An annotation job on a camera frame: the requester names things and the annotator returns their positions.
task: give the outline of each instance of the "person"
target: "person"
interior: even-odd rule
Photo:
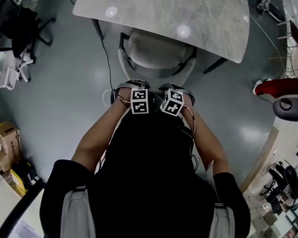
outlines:
[[[130,94],[129,88],[119,90],[125,101]],[[72,159],[55,162],[40,208],[45,237],[62,236],[65,195],[86,186],[97,238],[208,237],[218,201],[233,211],[235,237],[246,238],[250,211],[224,150],[189,95],[184,94],[184,102],[195,117],[194,142],[203,165],[213,162],[216,193],[195,174],[189,109],[182,114],[190,129],[180,117],[160,110],[133,115],[117,99],[83,136]]]

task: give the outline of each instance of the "marble tabletop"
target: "marble tabletop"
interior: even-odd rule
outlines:
[[[73,14],[160,34],[237,63],[250,20],[247,0],[77,0]]]

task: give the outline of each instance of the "yellow object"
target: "yellow object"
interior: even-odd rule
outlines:
[[[15,171],[13,171],[13,169],[10,169],[11,172],[11,176],[13,181],[15,182],[15,184],[23,190],[23,192],[27,192],[27,189],[25,189],[24,185],[23,185],[23,181],[21,180],[21,178],[17,175],[17,173]]]

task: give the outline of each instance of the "chair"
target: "chair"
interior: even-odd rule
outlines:
[[[41,41],[47,46],[52,42],[47,42],[40,37],[40,32],[49,24],[54,23],[51,18],[41,27],[40,19],[36,19],[37,13],[29,9],[18,6],[13,0],[0,0],[0,33],[12,39],[12,48],[1,48],[0,51],[13,50],[15,58],[27,51],[30,53],[30,59],[35,63],[34,48],[36,40]]]
[[[8,67],[5,73],[0,71],[0,88],[13,90],[18,77],[19,73],[12,67]]]
[[[124,47],[125,40],[129,42],[130,55]],[[193,49],[192,54],[182,62],[188,49]],[[129,80],[147,81],[153,91],[165,83],[182,86],[195,66],[196,55],[196,47],[143,30],[120,35],[118,56],[125,75]]]

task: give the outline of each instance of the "shoulder strap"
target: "shoulder strap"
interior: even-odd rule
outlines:
[[[211,185],[219,202],[220,199],[213,179],[213,161],[209,164],[206,173],[207,182]],[[234,238],[234,236],[235,220],[233,210],[222,203],[216,203],[209,238]]]
[[[61,238],[96,238],[86,186],[68,192],[63,201]]]

